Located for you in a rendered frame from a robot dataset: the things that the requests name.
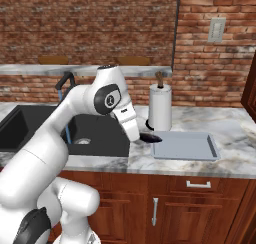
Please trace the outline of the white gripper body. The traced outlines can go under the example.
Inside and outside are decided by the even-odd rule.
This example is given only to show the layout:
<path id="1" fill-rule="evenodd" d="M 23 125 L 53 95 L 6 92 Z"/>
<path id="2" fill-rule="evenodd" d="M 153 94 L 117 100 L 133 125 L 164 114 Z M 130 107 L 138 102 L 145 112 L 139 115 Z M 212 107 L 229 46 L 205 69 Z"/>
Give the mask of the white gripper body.
<path id="1" fill-rule="evenodd" d="M 125 134 L 131 142 L 140 138 L 139 128 L 136 119 L 128 120 L 121 124 Z"/>

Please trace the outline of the black sink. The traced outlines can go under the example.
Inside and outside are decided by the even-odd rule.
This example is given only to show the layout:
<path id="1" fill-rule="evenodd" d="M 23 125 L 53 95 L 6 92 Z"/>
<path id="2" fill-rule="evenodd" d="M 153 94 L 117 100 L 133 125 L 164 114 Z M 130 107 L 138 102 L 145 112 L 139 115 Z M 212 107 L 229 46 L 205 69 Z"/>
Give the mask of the black sink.
<path id="1" fill-rule="evenodd" d="M 0 122 L 0 151 L 17 152 L 54 111 L 51 105 L 17 105 Z M 72 118 L 61 138 L 70 155 L 128 157 L 130 141 L 119 123 L 111 116 L 82 114 Z"/>

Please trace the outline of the grey tray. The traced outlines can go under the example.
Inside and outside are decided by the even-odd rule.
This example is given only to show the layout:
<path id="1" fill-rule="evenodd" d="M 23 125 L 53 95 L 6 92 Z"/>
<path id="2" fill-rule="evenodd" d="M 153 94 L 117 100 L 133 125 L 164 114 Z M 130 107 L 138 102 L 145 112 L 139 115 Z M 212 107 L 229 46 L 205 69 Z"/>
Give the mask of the grey tray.
<path id="1" fill-rule="evenodd" d="M 151 156 L 163 160 L 216 161 L 220 154 L 207 132 L 156 131 L 162 141 L 151 145 Z"/>

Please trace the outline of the white paper towel roll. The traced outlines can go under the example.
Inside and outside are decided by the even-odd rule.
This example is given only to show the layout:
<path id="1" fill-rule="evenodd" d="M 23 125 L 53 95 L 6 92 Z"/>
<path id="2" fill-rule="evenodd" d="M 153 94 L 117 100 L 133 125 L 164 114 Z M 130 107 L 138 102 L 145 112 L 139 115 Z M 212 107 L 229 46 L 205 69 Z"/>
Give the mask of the white paper towel roll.
<path id="1" fill-rule="evenodd" d="M 150 86 L 149 113 L 146 126 L 153 131 L 169 131 L 172 127 L 172 89 L 165 84 Z"/>

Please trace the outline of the paper towel holder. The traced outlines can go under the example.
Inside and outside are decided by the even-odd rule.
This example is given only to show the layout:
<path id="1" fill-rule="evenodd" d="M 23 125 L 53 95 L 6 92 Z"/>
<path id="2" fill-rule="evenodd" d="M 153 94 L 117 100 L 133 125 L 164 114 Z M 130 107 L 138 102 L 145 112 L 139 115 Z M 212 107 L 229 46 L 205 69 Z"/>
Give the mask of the paper towel holder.
<path id="1" fill-rule="evenodd" d="M 157 79 L 156 84 L 152 84 L 150 86 L 150 94 L 149 94 L 149 113 L 148 120 L 146 121 L 146 126 L 150 130 L 158 129 L 158 118 L 161 112 L 162 106 L 162 95 L 163 95 L 163 75 L 160 71 L 155 73 L 155 77 Z"/>

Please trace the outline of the thin blue water stream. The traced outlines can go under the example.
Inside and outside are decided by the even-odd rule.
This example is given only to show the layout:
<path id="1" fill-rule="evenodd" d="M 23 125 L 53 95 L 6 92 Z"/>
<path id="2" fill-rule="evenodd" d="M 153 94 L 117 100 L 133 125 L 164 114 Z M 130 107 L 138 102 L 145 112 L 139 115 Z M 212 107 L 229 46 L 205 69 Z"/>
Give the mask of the thin blue water stream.
<path id="1" fill-rule="evenodd" d="M 62 91 L 61 90 L 58 90 L 58 98 L 59 98 L 59 101 L 61 102 L 61 100 L 62 100 Z M 71 144 L 71 137 L 70 137 L 70 131 L 69 131 L 68 125 L 66 125 L 65 131 L 66 131 L 67 142 L 68 142 L 68 144 Z"/>

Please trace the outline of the black tap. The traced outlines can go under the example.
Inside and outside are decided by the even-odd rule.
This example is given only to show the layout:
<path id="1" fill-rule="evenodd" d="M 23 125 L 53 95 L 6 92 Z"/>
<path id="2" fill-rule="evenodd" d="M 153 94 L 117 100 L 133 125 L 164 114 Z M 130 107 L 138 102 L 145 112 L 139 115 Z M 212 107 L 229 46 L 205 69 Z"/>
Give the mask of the black tap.
<path id="1" fill-rule="evenodd" d="M 74 78 L 73 73 L 71 71 L 65 71 L 64 75 L 62 76 L 62 78 L 55 85 L 55 88 L 57 90 L 61 90 L 62 86 L 66 83 L 67 80 L 70 81 L 70 86 L 68 87 L 68 89 L 72 89 L 73 87 L 76 86 L 75 78 Z"/>

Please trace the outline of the plain wooden cupboard door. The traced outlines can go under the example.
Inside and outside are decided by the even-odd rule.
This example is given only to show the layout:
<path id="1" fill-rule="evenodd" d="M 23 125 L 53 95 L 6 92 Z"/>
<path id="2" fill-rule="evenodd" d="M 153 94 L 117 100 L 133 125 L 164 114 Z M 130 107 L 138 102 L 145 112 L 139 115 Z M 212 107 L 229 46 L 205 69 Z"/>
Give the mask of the plain wooden cupboard door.
<path id="1" fill-rule="evenodd" d="M 145 244 L 148 177 L 99 173 L 100 205 L 89 217 L 102 244 Z"/>

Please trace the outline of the wooden drawer front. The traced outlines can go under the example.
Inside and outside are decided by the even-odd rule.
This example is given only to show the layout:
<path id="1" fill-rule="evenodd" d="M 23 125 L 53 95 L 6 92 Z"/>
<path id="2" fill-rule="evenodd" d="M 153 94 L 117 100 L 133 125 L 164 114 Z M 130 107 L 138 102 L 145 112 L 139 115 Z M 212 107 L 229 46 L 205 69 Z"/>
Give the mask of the wooden drawer front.
<path id="1" fill-rule="evenodd" d="M 192 183 L 205 184 L 211 182 L 211 189 L 187 188 L 186 180 Z M 170 191 L 190 192 L 190 193 L 211 193 L 221 195 L 225 198 L 241 198 L 248 185 L 248 180 L 239 178 L 214 178 L 195 176 L 171 176 L 169 180 Z"/>

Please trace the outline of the dark wooden tall cupboard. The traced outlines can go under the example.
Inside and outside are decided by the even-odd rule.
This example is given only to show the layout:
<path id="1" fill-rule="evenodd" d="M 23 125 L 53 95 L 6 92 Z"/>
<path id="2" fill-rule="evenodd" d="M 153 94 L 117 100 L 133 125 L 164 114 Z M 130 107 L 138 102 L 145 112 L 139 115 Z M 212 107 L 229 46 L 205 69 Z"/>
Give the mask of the dark wooden tall cupboard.
<path id="1" fill-rule="evenodd" d="M 256 51 L 242 94 L 241 104 L 256 123 Z"/>

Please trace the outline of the angled wooden cupboard panel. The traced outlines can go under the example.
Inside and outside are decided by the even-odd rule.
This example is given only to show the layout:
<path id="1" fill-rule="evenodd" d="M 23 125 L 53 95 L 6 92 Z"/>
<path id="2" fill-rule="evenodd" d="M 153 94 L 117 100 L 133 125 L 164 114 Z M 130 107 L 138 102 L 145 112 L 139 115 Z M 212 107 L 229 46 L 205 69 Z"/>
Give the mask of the angled wooden cupboard panel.
<path id="1" fill-rule="evenodd" d="M 236 210 L 225 244 L 256 242 L 256 180 L 231 179 L 227 196 L 236 202 Z"/>

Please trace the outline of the grey wall switch plate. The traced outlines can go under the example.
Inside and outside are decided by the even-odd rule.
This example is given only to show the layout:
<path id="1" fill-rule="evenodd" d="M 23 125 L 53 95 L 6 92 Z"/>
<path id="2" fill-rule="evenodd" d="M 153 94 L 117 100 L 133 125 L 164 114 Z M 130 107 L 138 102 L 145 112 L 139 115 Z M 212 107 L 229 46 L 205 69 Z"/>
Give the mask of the grey wall switch plate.
<path id="1" fill-rule="evenodd" d="M 225 18 L 215 17 L 211 19 L 208 33 L 209 42 L 221 42 L 226 24 Z"/>

